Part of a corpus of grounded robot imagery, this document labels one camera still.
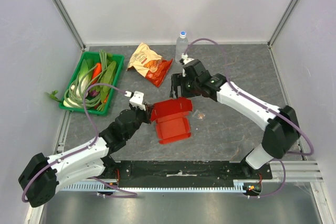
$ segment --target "plastic bag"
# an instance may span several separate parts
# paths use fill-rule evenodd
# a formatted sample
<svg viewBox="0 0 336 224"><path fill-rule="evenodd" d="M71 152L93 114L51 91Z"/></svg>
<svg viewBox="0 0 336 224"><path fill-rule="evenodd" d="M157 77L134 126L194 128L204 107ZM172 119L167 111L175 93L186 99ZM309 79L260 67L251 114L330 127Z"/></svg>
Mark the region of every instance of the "plastic bag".
<svg viewBox="0 0 336 224"><path fill-rule="evenodd" d="M127 70L135 68L139 74L159 87L166 76L173 59L167 61L151 50L148 45L141 43L133 53Z"/></svg>

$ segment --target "black mounting plate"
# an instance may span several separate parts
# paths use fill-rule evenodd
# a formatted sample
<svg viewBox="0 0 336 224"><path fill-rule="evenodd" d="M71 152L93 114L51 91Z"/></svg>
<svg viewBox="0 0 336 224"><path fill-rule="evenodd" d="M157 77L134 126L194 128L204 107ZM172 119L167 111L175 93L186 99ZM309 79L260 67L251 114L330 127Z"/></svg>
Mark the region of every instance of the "black mounting plate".
<svg viewBox="0 0 336 224"><path fill-rule="evenodd" d="M117 161L115 168L120 173L121 188L233 187L234 179L259 180L259 173L265 180L272 179L269 164L250 177L241 167L230 161ZM100 178L114 179L116 173L109 171Z"/></svg>

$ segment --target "gray tabletop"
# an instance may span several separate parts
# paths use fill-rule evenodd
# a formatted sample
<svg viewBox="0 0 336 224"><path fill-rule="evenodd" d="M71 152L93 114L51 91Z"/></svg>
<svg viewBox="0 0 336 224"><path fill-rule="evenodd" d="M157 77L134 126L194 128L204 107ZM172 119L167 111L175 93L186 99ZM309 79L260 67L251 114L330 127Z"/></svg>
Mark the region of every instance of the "gray tabletop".
<svg viewBox="0 0 336 224"><path fill-rule="evenodd" d="M267 45L223 45L227 52L227 66L231 79L243 90L265 102L284 106L280 85L272 64ZM159 88L143 78L136 70L126 71L127 63L137 46L91 47L90 51L104 49L113 54L125 55L124 68L118 82L120 89L141 91L150 103L169 98L170 75L182 71L173 62L165 80ZM151 46L164 59L172 59L175 46ZM189 56L202 61L211 74L224 74L224 58L213 45L195 45ZM113 154L114 159L123 160L241 160L262 140L263 131L250 119L232 108L216 103L210 98L191 98L193 108L205 114L200 120L188 117L192 136L175 143L161 145L155 125L144 124L128 140L126 146ZM119 113L128 108L129 100L115 93L107 116L92 116L98 129L105 129ZM86 116L72 113L65 150L85 143L94 137L94 131ZM292 148L298 151L296 144ZM300 156L286 156L285 160L300 160Z"/></svg>

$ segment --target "white wall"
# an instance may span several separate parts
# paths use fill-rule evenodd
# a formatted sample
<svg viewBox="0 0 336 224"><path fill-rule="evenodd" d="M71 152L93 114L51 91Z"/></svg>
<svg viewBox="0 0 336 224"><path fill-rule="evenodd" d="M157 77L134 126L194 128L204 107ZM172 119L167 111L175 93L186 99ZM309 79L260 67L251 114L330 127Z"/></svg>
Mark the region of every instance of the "white wall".
<svg viewBox="0 0 336 224"><path fill-rule="evenodd" d="M87 44L268 41L290 0L62 0Z"/></svg>
<svg viewBox="0 0 336 224"><path fill-rule="evenodd" d="M301 128L336 206L336 1L300 0L274 45Z"/></svg>
<svg viewBox="0 0 336 224"><path fill-rule="evenodd" d="M63 111L45 91L64 91L80 49L51 0L0 0L0 222L22 224L18 177L50 155Z"/></svg>

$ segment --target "gray floor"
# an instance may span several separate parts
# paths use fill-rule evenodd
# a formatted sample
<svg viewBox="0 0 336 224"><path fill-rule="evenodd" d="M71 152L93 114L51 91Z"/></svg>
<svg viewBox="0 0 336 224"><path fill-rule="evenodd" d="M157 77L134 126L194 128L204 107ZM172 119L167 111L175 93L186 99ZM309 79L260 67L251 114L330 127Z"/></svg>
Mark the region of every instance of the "gray floor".
<svg viewBox="0 0 336 224"><path fill-rule="evenodd" d="M242 89L265 102L284 106L279 82L267 45L224 45L231 79ZM136 46L91 47L91 51L104 49L125 55L124 70L118 83L121 89L144 92L150 103L169 98L170 75L181 72L173 63L162 85L157 88L135 70L125 71ZM151 46L151 49L171 59L175 46ZM196 45L189 56L202 61L211 74L225 74L224 58L212 45ZM205 114L203 120L189 116L192 137L168 145L158 143L154 125L143 125L127 145L113 154L115 159L128 160L241 160L262 139L262 130L250 119L228 106L209 98L192 98L194 110ZM116 94L107 116L93 116L100 131L106 128L120 111L128 108L128 100ZM65 150L76 147L93 137L93 129L82 113L72 113ZM284 160L300 160L300 156L287 156Z"/></svg>
<svg viewBox="0 0 336 224"><path fill-rule="evenodd" d="M277 184L264 183L263 191ZM309 183L287 184L274 197L228 193L139 193L136 199L60 191L45 204L40 224L322 224Z"/></svg>

